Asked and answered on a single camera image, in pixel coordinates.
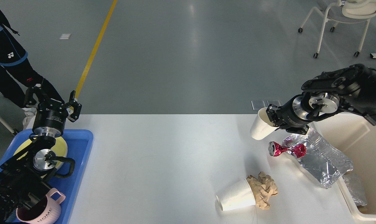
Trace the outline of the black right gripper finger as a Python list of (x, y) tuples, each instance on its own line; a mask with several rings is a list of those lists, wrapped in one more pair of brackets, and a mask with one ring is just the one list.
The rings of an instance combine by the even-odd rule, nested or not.
[(269, 105), (266, 109), (266, 114), (273, 126), (280, 126), (282, 122), (282, 116), (280, 106)]
[(274, 123), (274, 125), (277, 129), (283, 129), (288, 133), (300, 134), (300, 126), (295, 123)]

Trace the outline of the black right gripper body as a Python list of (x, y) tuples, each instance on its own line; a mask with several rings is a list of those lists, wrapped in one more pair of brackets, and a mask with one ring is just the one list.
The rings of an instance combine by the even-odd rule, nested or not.
[(311, 122), (307, 119), (311, 111), (309, 106), (309, 96), (294, 96), (286, 104), (280, 107), (282, 122), (295, 123), (300, 126), (300, 134), (306, 135)]

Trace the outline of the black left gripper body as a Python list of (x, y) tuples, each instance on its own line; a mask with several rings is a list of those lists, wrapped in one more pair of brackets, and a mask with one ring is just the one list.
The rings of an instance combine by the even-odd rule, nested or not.
[(63, 135), (67, 114), (62, 104), (39, 104), (32, 132), (37, 136), (58, 138)]

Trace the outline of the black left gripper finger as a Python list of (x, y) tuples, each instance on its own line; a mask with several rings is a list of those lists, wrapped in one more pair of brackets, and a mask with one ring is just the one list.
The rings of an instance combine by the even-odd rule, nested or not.
[(69, 101), (65, 104), (61, 104), (59, 107), (60, 114), (71, 122), (76, 122), (79, 119), (82, 109), (82, 105), (78, 103), (75, 95), (76, 91), (71, 91)]
[(25, 108), (34, 108), (37, 112), (53, 111), (53, 100), (42, 87), (33, 86), (26, 90)]

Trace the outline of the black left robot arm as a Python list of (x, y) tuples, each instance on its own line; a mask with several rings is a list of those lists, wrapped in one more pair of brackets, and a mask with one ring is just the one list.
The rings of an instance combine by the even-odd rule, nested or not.
[(65, 122), (76, 121), (82, 105), (70, 93), (67, 103), (50, 98), (41, 85), (26, 91), (26, 106), (33, 95), (42, 101), (29, 138), (31, 143), (0, 165), (0, 224), (5, 224), (17, 208), (33, 208), (51, 189), (52, 177), (70, 177), (75, 168), (72, 158), (57, 156), (52, 151), (56, 138), (64, 133)]

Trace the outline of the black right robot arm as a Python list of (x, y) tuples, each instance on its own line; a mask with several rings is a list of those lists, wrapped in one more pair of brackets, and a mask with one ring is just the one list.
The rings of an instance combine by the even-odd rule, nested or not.
[(322, 72), (306, 81), (302, 93), (283, 106), (270, 104), (266, 115), (271, 126), (305, 135), (308, 124), (349, 112), (376, 125), (376, 69), (363, 64)]

